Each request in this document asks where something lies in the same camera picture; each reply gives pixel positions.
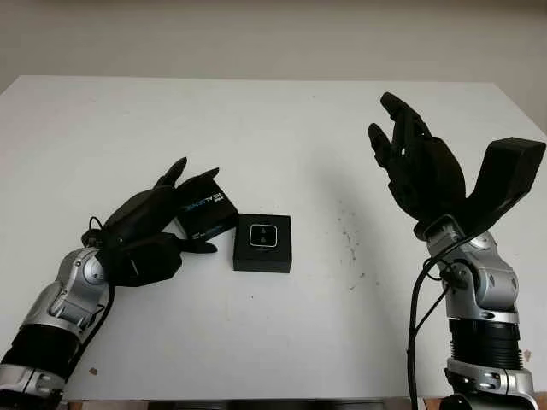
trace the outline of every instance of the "small black box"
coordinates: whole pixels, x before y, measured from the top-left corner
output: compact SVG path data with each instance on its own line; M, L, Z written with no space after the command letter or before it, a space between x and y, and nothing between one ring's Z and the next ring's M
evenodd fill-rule
M238 210L208 173L184 182L179 191L177 218L189 239L207 240L236 225Z
M235 271L289 273L291 217L240 214L233 247Z

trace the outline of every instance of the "robotic arm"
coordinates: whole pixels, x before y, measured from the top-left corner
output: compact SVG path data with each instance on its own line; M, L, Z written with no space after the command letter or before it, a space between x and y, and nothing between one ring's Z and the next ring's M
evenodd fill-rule
M462 170L444 141L396 96L386 93L380 101L395 127L391 142L376 124L368 128L375 158L388 172L397 204L418 220L415 235L432 256L412 295L407 353L413 410L418 408L415 338L443 296L452 334L444 372L455 394L443 399L441 410L538 410L532 374L522 368L518 346L517 277L488 229L532 188L545 143L518 138L491 143L466 198ZM420 287L436 264L444 292L416 325Z
M177 161L154 188L130 198L100 229L92 229L90 220L84 248L62 260L56 280L34 302L2 359L0 409L55 409L112 307L115 286L169 279L182 264L180 252L216 251L210 243L162 232L179 208L180 187L193 180L174 187L185 164L186 158ZM217 173L218 168L195 178Z

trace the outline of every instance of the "white table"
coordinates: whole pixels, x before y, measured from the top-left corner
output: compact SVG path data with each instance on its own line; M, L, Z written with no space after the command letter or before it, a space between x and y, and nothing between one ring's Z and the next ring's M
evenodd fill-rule
M372 121L392 127L379 105L388 90L452 148L468 191L491 140L545 140L490 84L19 78L0 96L0 350L89 216L105 220L188 155L186 177L221 167L240 212L292 217L291 274L234 272L230 231L172 280L119 289L67 398L407 395L409 298L426 249L366 136ZM537 390L547 389L546 173L544 163L492 230L519 275ZM421 307L439 291L427 284ZM421 395L449 392L449 340L440 308L417 345Z

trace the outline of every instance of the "gray wall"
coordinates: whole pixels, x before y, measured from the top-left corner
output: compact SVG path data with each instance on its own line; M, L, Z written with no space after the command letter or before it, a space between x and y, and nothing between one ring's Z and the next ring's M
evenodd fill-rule
M492 81L547 131L547 0L0 7L0 89L19 74Z

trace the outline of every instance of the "wire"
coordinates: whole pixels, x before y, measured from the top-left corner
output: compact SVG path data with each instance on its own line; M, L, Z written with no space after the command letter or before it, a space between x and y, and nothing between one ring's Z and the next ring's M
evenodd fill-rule
M93 221L97 222L97 225L99 225L99 228L103 229L103 224L101 223L101 221L99 220L97 216L91 216L89 218L89 229L93 227Z
M85 350L89 346L89 343L91 343L91 340L93 340L93 337L95 337L95 335L99 332L99 329L103 325L104 320L106 320L107 316L109 315L110 309L112 308L112 305L114 304L114 295L115 295L114 285L109 284L109 299L106 303L106 307L103 310L99 309L93 315L96 315L100 312L103 312L103 314L101 315L101 318L99 319L97 324L95 326L93 326L93 329L91 329L89 335L87 335L87 337L85 338L82 345L79 347L79 350L76 353L76 355L70 361L70 365L68 366L68 374L65 377L65 380L68 381L68 378L70 378L70 376L72 376L72 373L74 372L74 369L78 365L79 360L82 358L82 355L84 354Z
M444 261L444 257L446 255L448 255L454 249L459 248L464 243L469 242L471 239L473 239L473 236L463 237L462 239L454 242L453 244L441 250L438 254L436 254L432 258L429 258L424 263L423 268L421 269L421 272L414 283L414 288L412 289L412 298L410 301L409 345L407 347L407 378L409 381L409 395L410 395L410 403L412 405L412 410L418 410L418 393L416 388L416 366L415 366L415 340L417 336L416 311L418 310L418 297L420 295L421 284L423 284L423 281L427 277L427 274L429 273L429 271L431 271L431 269L435 265L437 265L440 261Z
M426 267L426 264L427 262L429 262L431 260L431 258L427 258L424 263L421 265L421 268L424 269ZM448 263L447 261L445 261L444 259L441 259L439 262L443 262L447 267L450 265L450 263ZM443 280L442 278L435 278L431 273L426 273L427 277L430 278L431 280L434 280L435 282L440 282L441 280Z
M429 318L429 316L431 315L431 313L433 313L433 311L435 310L435 308L439 305L439 303L444 299L444 297L446 296L446 294L448 293L448 290L449 290L449 285L446 285L444 287L444 290L443 292L441 293L441 295L438 297L438 299L432 304L432 306L429 308L429 310L427 311L426 314L424 314L424 317L421 318L420 322L418 323L418 325L416 326L416 329L415 329L415 337L416 335L418 334L418 331L420 331L420 328L421 326L424 324L424 322L427 320L427 318Z

